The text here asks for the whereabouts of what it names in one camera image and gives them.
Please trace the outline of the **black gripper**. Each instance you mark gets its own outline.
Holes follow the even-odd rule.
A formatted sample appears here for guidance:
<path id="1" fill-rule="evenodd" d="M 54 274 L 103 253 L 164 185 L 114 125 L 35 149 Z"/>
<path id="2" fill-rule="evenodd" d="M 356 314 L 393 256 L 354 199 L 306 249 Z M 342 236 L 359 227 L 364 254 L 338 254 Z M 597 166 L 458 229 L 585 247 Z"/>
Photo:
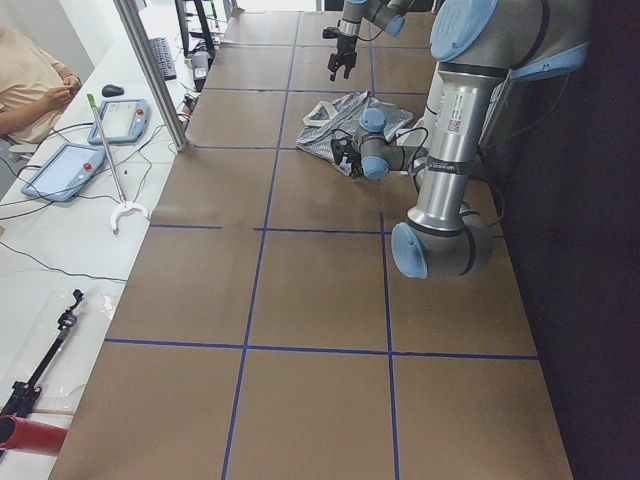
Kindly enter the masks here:
<path id="1" fill-rule="evenodd" d="M 330 80 L 335 81 L 338 69 L 340 68 L 340 61 L 344 66 L 343 78 L 348 79 L 351 70 L 356 65 L 357 53 L 356 44 L 358 37 L 351 35 L 339 35 L 337 41 L 337 54 L 331 53 L 327 68 L 330 71 Z"/>
<path id="2" fill-rule="evenodd" d="M 351 179 L 355 179 L 359 177 L 359 173 L 362 173 L 362 164 L 361 164 L 361 155 L 356 150 L 356 148 L 351 145 L 349 147 L 349 164 L 350 164 L 350 172 L 349 177 Z"/>

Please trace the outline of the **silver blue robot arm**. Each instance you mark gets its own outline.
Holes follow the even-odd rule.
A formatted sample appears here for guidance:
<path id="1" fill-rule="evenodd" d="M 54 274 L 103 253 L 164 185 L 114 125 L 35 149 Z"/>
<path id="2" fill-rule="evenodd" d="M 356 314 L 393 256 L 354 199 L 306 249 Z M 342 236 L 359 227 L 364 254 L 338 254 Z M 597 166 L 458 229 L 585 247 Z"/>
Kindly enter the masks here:
<path id="1" fill-rule="evenodd" d="M 337 72 L 344 68 L 344 78 L 348 79 L 350 71 L 356 65 L 356 44 L 362 20 L 367 20 L 391 36 L 396 37 L 405 23 L 405 15 L 413 1 L 346 0 L 342 17 L 338 24 L 326 27 L 322 32 L 324 39 L 336 39 L 337 51 L 332 53 L 328 61 L 331 72 L 330 80 L 336 79 Z"/>
<path id="2" fill-rule="evenodd" d="M 402 170 L 419 191 L 392 230 L 402 274 L 465 275 L 487 263 L 492 233 L 463 197 L 492 92 L 505 79 L 538 81 L 580 68 L 590 13 L 587 1 L 447 1 L 430 35 L 441 82 L 429 92 L 436 104 L 428 144 L 392 145 L 383 135 L 383 112 L 372 108 L 360 116 L 354 142 L 365 176 L 382 179 Z"/>

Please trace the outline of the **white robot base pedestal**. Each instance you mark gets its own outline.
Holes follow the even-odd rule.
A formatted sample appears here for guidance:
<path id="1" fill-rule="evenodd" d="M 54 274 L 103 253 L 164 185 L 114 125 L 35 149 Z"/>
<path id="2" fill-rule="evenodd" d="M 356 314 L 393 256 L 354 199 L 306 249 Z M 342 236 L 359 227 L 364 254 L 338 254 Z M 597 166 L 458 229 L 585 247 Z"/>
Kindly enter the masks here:
<path id="1" fill-rule="evenodd" d="M 439 63 L 435 62 L 431 85 L 425 102 L 425 109 L 422 117 L 416 122 L 413 136 L 424 139 L 427 133 L 432 132 L 435 121 L 437 120 L 439 105 L 441 100 L 443 80 L 438 73 Z"/>

